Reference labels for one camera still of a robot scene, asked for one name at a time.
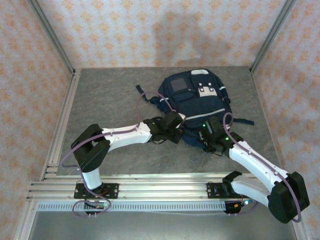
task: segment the gray stone floor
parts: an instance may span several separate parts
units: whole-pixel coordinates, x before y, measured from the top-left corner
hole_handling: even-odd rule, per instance
[[[91,124],[102,128],[131,126],[138,122],[136,101],[140,84],[145,91],[157,91],[169,75],[196,69],[197,67],[141,67],[83,69],[62,148],[63,157],[71,143]],[[236,118],[255,121],[255,126],[234,123],[232,131],[242,136],[258,153],[274,164],[279,164],[267,127],[256,87],[249,69],[245,66],[206,67],[215,73],[232,99],[231,108]],[[154,105],[140,101],[143,119],[163,116]],[[71,156],[66,164],[75,164]],[[102,165],[102,175],[111,174],[177,174],[204,172],[248,172],[225,156],[219,157],[202,149],[166,141],[134,144],[109,152]],[[76,169],[59,167],[58,175],[77,175]]]

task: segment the navy backpack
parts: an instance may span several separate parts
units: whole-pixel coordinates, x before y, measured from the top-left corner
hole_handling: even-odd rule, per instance
[[[140,85],[136,88],[141,94],[144,92]],[[174,110],[186,116],[182,139],[191,146],[204,147],[200,141],[199,131],[205,121],[215,116],[222,124],[225,113],[232,113],[226,87],[220,78],[208,69],[173,74],[164,79],[158,92],[168,100]],[[162,112],[170,111],[166,102],[158,96],[151,99],[144,97],[144,99],[156,105]],[[226,124],[229,124],[230,120],[228,116]],[[255,124],[243,118],[234,118],[233,122]]]

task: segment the patterned wallpaper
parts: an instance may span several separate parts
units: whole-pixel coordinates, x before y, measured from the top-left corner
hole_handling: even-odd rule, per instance
[[[303,175],[305,210],[320,239],[320,5],[298,0],[255,76],[285,168]]]
[[[0,4],[0,239],[13,238],[70,75],[26,0]]]
[[[40,0],[75,68],[250,66],[285,0]]]

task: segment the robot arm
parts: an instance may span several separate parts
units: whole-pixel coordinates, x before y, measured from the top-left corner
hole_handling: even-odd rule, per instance
[[[87,187],[99,194],[99,187],[103,184],[99,166],[108,152],[131,144],[166,140],[177,144],[182,137],[181,126],[185,119],[185,115],[171,111],[164,118],[145,119],[132,126],[100,128],[98,124],[90,125],[71,145],[73,149],[86,139],[105,134],[104,137],[97,138],[95,144],[88,142],[73,153]]]
[[[73,149],[79,143],[95,135],[105,134],[104,137],[95,140],[95,145],[88,142],[73,153],[87,187],[96,194],[101,194],[104,188],[99,166],[109,151],[126,145],[154,141],[169,140],[177,144],[182,137],[181,126],[185,119],[183,114],[171,111],[164,118],[146,119],[133,126],[121,128],[100,128],[98,124],[89,126],[71,145]],[[230,173],[222,180],[223,189],[227,194],[244,195],[262,203],[282,223],[288,223],[298,212],[293,196],[284,184],[284,180],[293,189],[301,211],[310,204],[304,179],[300,174],[297,172],[289,174],[275,166],[254,151],[242,137],[234,132],[231,133],[231,136],[236,143],[233,142],[217,118],[206,121],[199,135],[206,152],[226,155],[247,168],[257,178],[248,178],[238,171]]]
[[[262,203],[282,223],[288,223],[298,213],[293,194],[301,211],[310,205],[304,179],[299,173],[290,174],[275,166],[235,132],[230,133],[233,141],[217,118],[206,121],[199,134],[207,152],[226,155],[257,178],[234,171],[222,180],[226,192],[244,195]]]

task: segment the metal panel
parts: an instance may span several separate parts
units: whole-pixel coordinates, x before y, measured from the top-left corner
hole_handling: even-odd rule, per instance
[[[287,0],[284,5],[283,8],[281,9],[278,17],[276,18],[268,36],[266,37],[266,39],[264,40],[264,43],[261,47],[261,49],[259,50],[251,68],[250,71],[255,74],[255,72],[257,71],[257,69],[259,68],[259,65],[261,64],[262,60],[264,59],[264,57],[266,56],[271,44],[273,43],[274,39],[276,38],[278,32],[281,29],[282,24],[285,22],[285,20],[287,19],[288,15],[291,12],[291,9],[293,8],[294,4],[296,3],[297,0]]]
[[[261,204],[253,213],[236,217],[201,213],[111,211],[81,219],[70,212],[38,212],[30,240],[296,239],[292,225],[278,222]]]
[[[48,35],[49,39],[51,40],[54,48],[56,49],[57,53],[61,57],[61,60],[63,61],[64,66],[66,69],[73,74],[74,73],[74,68],[72,67],[72,64],[62,47],[61,43],[59,42],[59,39],[57,35],[55,34],[53,28],[51,27],[45,13],[43,12],[39,2],[37,0],[28,0],[31,8],[33,9],[35,15],[38,17],[45,33]]]

